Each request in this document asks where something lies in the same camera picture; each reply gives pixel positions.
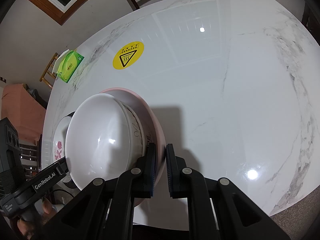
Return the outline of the left hand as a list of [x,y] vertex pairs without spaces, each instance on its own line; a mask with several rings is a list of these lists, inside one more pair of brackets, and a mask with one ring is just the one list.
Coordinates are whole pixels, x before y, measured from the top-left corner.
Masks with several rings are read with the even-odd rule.
[[57,209],[47,198],[38,200],[29,213],[17,221],[17,228],[26,239],[31,239],[36,230],[57,214]]

